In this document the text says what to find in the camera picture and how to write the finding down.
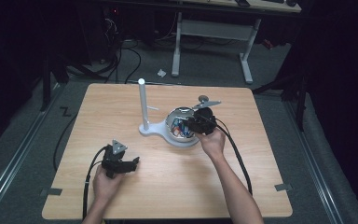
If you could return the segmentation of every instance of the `forearm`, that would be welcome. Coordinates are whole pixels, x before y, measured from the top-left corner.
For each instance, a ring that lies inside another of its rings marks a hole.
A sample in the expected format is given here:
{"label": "forearm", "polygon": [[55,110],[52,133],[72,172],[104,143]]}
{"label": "forearm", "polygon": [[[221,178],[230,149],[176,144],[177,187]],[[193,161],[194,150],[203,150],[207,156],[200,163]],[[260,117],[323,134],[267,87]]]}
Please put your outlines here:
{"label": "forearm", "polygon": [[219,175],[232,221],[235,224],[263,223],[254,198],[232,171],[224,156],[211,158],[211,160]]}
{"label": "forearm", "polygon": [[95,200],[89,208],[87,216],[82,224],[101,223],[103,220],[103,213],[106,210],[108,203],[109,202],[105,200]]}

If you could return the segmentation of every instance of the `white pole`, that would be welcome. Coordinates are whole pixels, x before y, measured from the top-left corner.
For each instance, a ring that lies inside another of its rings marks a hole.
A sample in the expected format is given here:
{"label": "white pole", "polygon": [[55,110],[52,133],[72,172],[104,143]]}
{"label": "white pole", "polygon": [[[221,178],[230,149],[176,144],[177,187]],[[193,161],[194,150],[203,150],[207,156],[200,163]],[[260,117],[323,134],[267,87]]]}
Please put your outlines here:
{"label": "white pole", "polygon": [[139,78],[138,84],[139,84],[139,93],[141,95],[141,107],[142,107],[142,118],[144,121],[144,130],[148,130],[149,129],[149,120],[147,120],[145,80],[143,78]]}

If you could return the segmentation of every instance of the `wooden tabletop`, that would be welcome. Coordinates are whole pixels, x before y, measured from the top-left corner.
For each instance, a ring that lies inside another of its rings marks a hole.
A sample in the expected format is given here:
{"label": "wooden tabletop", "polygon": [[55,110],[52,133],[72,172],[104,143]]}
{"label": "wooden tabletop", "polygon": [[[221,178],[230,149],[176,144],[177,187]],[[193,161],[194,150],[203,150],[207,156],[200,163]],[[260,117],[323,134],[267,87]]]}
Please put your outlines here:
{"label": "wooden tabletop", "polygon": [[[197,3],[197,4],[208,4],[208,5],[217,5],[217,6],[226,6],[226,7],[237,7],[238,4],[235,0],[182,0],[183,2]],[[287,6],[286,3],[274,3],[263,0],[246,0],[249,3],[250,9],[261,9],[261,10],[270,10],[270,11],[279,11],[279,12],[301,12],[301,7],[296,4],[294,7]]]}
{"label": "wooden tabletop", "polygon": [[[180,106],[193,106],[200,95],[220,100],[211,107],[228,127],[252,180],[263,217],[289,217],[292,207],[286,192],[275,185],[282,178],[249,89],[146,86],[149,121],[161,122]],[[142,136],[138,128],[142,111],[138,85],[91,84],[78,113],[52,188],[43,209],[46,219],[81,219],[87,171],[96,152],[112,139],[128,149],[123,161],[140,157],[135,172],[126,174],[105,218],[205,218],[229,217],[219,178],[200,143],[179,148],[159,136]],[[226,141],[225,156],[246,186],[234,150]],[[93,200],[89,186],[89,206]]]}

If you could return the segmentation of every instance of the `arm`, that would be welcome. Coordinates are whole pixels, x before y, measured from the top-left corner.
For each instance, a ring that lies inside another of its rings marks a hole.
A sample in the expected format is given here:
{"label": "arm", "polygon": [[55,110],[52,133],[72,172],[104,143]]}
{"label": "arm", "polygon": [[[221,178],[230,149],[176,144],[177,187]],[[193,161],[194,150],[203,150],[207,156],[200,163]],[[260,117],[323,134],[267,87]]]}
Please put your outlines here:
{"label": "arm", "polygon": [[98,166],[92,185],[94,187],[94,201],[87,213],[83,224],[101,223],[103,213],[110,201],[117,193],[118,186],[124,174],[115,175],[113,179],[106,176],[106,170]]}
{"label": "arm", "polygon": [[226,136],[214,129],[208,135],[198,134],[202,149],[211,159],[219,175],[226,198],[228,212],[234,223],[264,223],[260,210],[248,189],[232,171],[223,154]]}

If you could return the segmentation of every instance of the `circular base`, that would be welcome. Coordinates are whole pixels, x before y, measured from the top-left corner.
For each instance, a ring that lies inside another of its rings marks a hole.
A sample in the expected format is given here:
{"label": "circular base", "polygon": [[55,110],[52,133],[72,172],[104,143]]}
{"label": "circular base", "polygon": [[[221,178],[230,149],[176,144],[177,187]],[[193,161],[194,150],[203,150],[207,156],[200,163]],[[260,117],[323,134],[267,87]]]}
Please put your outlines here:
{"label": "circular base", "polygon": [[167,129],[167,127],[165,125],[165,120],[163,120],[160,123],[150,123],[148,130],[144,129],[143,124],[141,124],[139,126],[139,132],[143,136],[156,135],[156,134],[160,135],[162,138],[165,139],[165,141],[167,141],[169,144],[171,144],[171,145],[173,145],[175,147],[192,147],[192,146],[196,145],[199,142],[199,139],[197,137],[194,137],[194,139],[192,139],[189,142],[175,141],[168,135],[166,129]]}

